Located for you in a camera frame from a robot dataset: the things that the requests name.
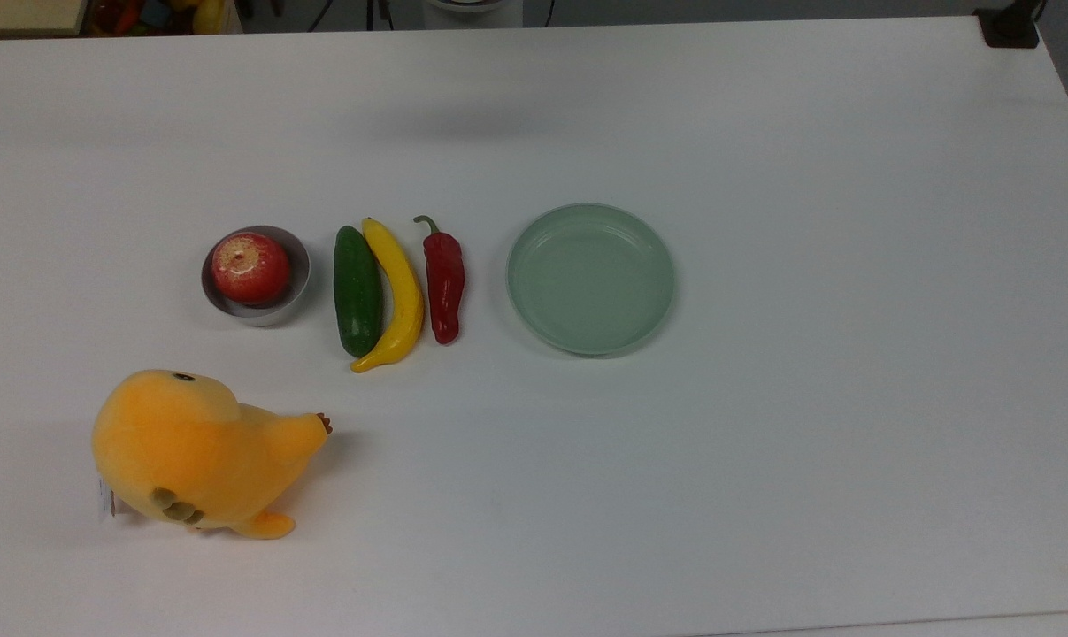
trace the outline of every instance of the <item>red apple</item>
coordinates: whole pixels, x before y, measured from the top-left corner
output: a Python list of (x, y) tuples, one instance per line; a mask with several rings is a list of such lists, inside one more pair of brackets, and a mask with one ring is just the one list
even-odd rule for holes
[(290, 260), (273, 238), (238, 233), (215, 246), (210, 275), (219, 293), (234, 302), (267, 306), (286, 291)]

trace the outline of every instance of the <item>plush toy foot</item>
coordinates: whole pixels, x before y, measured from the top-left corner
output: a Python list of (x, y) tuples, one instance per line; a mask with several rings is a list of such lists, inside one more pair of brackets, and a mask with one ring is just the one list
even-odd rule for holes
[(294, 531), (294, 519), (283, 516), (282, 513), (263, 511), (254, 516), (254, 519), (233, 526), (231, 531), (254, 540), (278, 540), (279, 537)]

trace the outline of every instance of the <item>cable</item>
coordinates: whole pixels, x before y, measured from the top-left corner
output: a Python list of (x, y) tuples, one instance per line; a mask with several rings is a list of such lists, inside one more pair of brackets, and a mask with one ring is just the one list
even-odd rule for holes
[(395, 31), (395, 25), (392, 24), (392, 6), (389, 0), (377, 0), (380, 4), (380, 19), (388, 20), (389, 31)]
[(317, 28), (317, 26), (320, 24), (320, 19), (325, 17), (325, 12), (328, 12), (328, 9), (331, 7), (332, 4), (333, 0), (325, 0), (323, 12), (317, 14), (317, 18), (314, 19), (314, 24), (310, 25), (310, 28), (307, 30), (307, 33), (314, 32), (314, 29)]

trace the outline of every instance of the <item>plastic plate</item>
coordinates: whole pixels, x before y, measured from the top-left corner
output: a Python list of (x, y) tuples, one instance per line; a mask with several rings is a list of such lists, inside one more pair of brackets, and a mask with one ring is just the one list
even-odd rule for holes
[(619, 208), (574, 204), (541, 215), (509, 251), (509, 299), (534, 335), (582, 356), (626, 354), (663, 323), (671, 253)]

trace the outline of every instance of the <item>banana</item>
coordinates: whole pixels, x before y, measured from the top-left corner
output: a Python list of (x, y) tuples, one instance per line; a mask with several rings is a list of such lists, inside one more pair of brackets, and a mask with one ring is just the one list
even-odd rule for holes
[(395, 237), (380, 221), (365, 218), (360, 223), (360, 229), (376, 262), (388, 275), (389, 285), (392, 288), (392, 322), (373, 351), (354, 360), (352, 366), (348, 367), (358, 373), (404, 359), (411, 347), (415, 346), (420, 330), (424, 327), (424, 293), (420, 288), (420, 279), (415, 278), (415, 270), (408, 261), (408, 254), (404, 253), (399, 243), (396, 243)]

